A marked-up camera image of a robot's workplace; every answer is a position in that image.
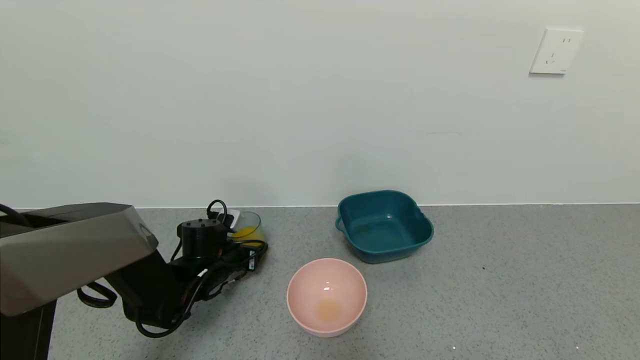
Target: black strap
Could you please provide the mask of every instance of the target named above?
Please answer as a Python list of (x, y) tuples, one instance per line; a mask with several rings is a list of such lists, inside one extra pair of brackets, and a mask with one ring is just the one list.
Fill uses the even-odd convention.
[(107, 307), (113, 306), (113, 304), (115, 304), (116, 302), (116, 299), (118, 298), (118, 295), (116, 295), (116, 293), (109, 290), (107, 287), (98, 284), (95, 281), (88, 283), (86, 286), (89, 289), (97, 292), (98, 294), (106, 297), (106, 299), (98, 299), (93, 296), (89, 296), (85, 294), (84, 291), (82, 291), (82, 288), (79, 288), (78, 290), (76, 290), (76, 294), (84, 305), (97, 307), (99, 309), (106, 309)]

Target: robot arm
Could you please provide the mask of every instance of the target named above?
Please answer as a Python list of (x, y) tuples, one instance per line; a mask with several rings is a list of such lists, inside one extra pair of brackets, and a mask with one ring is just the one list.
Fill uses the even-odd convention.
[(156, 251), (158, 241), (130, 205), (66, 205), (0, 217), (0, 311), (42, 306)]
[[(223, 205), (221, 219), (211, 211), (215, 202)], [(222, 201), (209, 205), (207, 217), (177, 226), (182, 257), (169, 263), (131, 205), (76, 204), (0, 217), (0, 310), (19, 315), (73, 290), (89, 306), (108, 307), (115, 294), (93, 282), (104, 277), (142, 334), (166, 336), (189, 317), (195, 301), (212, 299), (253, 271), (268, 249), (264, 241), (227, 237), (233, 219)], [(230, 280), (236, 272), (241, 275)], [(107, 299), (83, 293), (87, 284)], [(143, 325), (167, 330), (149, 332)]]

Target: black cable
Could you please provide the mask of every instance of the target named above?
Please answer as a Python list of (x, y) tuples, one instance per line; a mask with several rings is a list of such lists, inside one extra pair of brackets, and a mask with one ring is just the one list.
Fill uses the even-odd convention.
[(196, 290), (193, 292), (193, 295), (191, 296), (190, 300), (189, 300), (189, 304), (187, 305), (187, 307), (184, 308), (184, 311), (180, 314), (180, 317), (178, 318), (178, 320), (176, 320), (176, 322), (167, 330), (162, 331), (162, 332), (150, 332), (149, 330), (146, 330), (144, 328), (144, 326), (142, 326), (142, 321), (140, 320), (140, 310), (138, 310), (136, 312), (136, 328), (138, 329), (138, 331), (140, 331), (140, 333), (148, 338), (163, 338), (169, 334), (171, 334), (172, 332), (176, 331), (180, 325), (182, 325), (182, 323), (186, 320), (187, 315), (191, 312), (191, 308), (193, 307), (193, 303), (195, 302), (195, 295), (200, 291), (200, 288), (202, 287), (202, 283), (204, 282), (204, 277), (200, 278), (200, 281), (198, 282), (198, 286), (196, 287)]
[(9, 220), (11, 220), (12, 222), (17, 223), (18, 225), (22, 225), (22, 226), (26, 226), (26, 227), (33, 227), (33, 226), (31, 226), (31, 222), (29, 222), (29, 220), (27, 220), (27, 218), (24, 217), (23, 214), (20, 214), (18, 211), (15, 211), (14, 209), (8, 207), (7, 205), (0, 204), (0, 211), (5, 213), (6, 216), (9, 217)]
[(82, 288), (78, 288), (76, 290), (76, 294), (78, 296), (78, 299), (80, 299), (80, 301), (84, 305), (96, 307), (98, 309), (105, 309), (107, 307), (113, 306), (113, 304), (115, 304), (116, 302), (116, 299), (118, 298), (118, 295), (116, 295), (116, 293), (111, 291), (106, 286), (98, 284), (95, 281), (88, 283), (86, 287), (106, 297), (106, 299), (89, 296), (82, 290)]
[(225, 223), (225, 220), (227, 219), (227, 205), (225, 204), (225, 202), (224, 202), (224, 201), (222, 201), (222, 200), (220, 200), (220, 199), (213, 200), (213, 201), (209, 204), (209, 206), (207, 206), (207, 217), (208, 217), (208, 218), (211, 218), (211, 216), (210, 216), (210, 215), (211, 215), (211, 213), (212, 213), (211, 208), (212, 208), (216, 203), (221, 204), (221, 205), (222, 205), (222, 208), (223, 208), (223, 209), (224, 209), (224, 211), (225, 211), (225, 212), (224, 212), (224, 216), (222, 216), (222, 220), (220, 220), (220, 221), (222, 222), (222, 224), (224, 224), (224, 223)]
[[(142, 321), (140, 320), (140, 310), (138, 310), (136, 312), (136, 328), (138, 329), (138, 331), (140, 331), (140, 333), (148, 338), (162, 338), (165, 337), (169, 334), (171, 334), (172, 332), (176, 331), (180, 325), (182, 325), (182, 323), (186, 320), (186, 318), (188, 317), (188, 314), (191, 312), (191, 308), (193, 307), (194, 302), (196, 301), (196, 298), (198, 298), (198, 295), (200, 293), (200, 290), (202, 289), (202, 285), (204, 283), (207, 282), (207, 280), (209, 280), (209, 277), (213, 275), (214, 270), (216, 270), (217, 268), (221, 268), (221, 267), (236, 267), (236, 266), (241, 266), (243, 265), (245, 262), (260, 256), (262, 254), (265, 253), (265, 251), (267, 251), (269, 245), (262, 240), (242, 240), (242, 241), (233, 241), (234, 243), (241, 245), (244, 243), (259, 243), (261, 244), (261, 246), (254, 252), (253, 255), (248, 256), (246, 259), (243, 259), (242, 261), (238, 261), (237, 263), (227, 263), (225, 261), (219, 262), (219, 263), (215, 263), (213, 265), (211, 265), (209, 268), (207, 268), (207, 271), (203, 274), (203, 276), (200, 278), (200, 281), (198, 281), (198, 285), (196, 286), (195, 291), (193, 292), (193, 294), (191, 294), (191, 297), (189, 298), (189, 302), (187, 304), (187, 306), (184, 308), (183, 312), (180, 314), (180, 317), (178, 318), (178, 320), (176, 320), (176, 322), (167, 330), (162, 331), (162, 332), (150, 332), (149, 330), (146, 330), (144, 328), (144, 326), (142, 325)], [(211, 300), (214, 297), (218, 296), (221, 292), (222, 292), (222, 288), (224, 288), (225, 285), (229, 284), (230, 282), (236, 281), (240, 278), (242, 278), (242, 276), (244, 276), (245, 274), (242, 274), (238, 277), (236, 277), (235, 279), (231, 280), (231, 281), (225, 281), (222, 284), (220, 284), (220, 287), (218, 288), (218, 290), (216, 290), (214, 293), (212, 294), (207, 294), (205, 296), (202, 297), (202, 300)], [(185, 294), (189, 293), (189, 290), (191, 289), (192, 286), (188, 286), (187, 289), (185, 290)]]
[(181, 248), (182, 248), (182, 239), (180, 239), (180, 242), (178, 242), (178, 246), (175, 247), (175, 251), (173, 252), (173, 255), (171, 255), (171, 261), (175, 260), (175, 256), (178, 254), (178, 251), (180, 251)]

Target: bowl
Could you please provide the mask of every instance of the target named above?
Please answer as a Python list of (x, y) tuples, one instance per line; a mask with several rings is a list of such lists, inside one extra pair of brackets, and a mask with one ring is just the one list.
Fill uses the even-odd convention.
[(366, 263), (405, 258), (433, 237), (433, 224), (415, 201), (393, 190), (344, 198), (338, 205), (335, 226)]
[(287, 288), (291, 316), (312, 335), (344, 334), (367, 303), (367, 283), (353, 265), (339, 259), (318, 259), (301, 267)]

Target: gray speckled floor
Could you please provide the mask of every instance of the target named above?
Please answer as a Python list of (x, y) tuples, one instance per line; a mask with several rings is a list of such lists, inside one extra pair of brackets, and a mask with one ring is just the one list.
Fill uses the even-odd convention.
[[(261, 271), (197, 303), (159, 340), (122, 308), (58, 302), (50, 359), (638, 359), (640, 206), (423, 209), (433, 240), (367, 265), (333, 228), (335, 208), (256, 209), (269, 239)], [(167, 258), (195, 209), (140, 210)], [(354, 264), (369, 287), (360, 321), (315, 338), (293, 321), (287, 284), (317, 258)]]

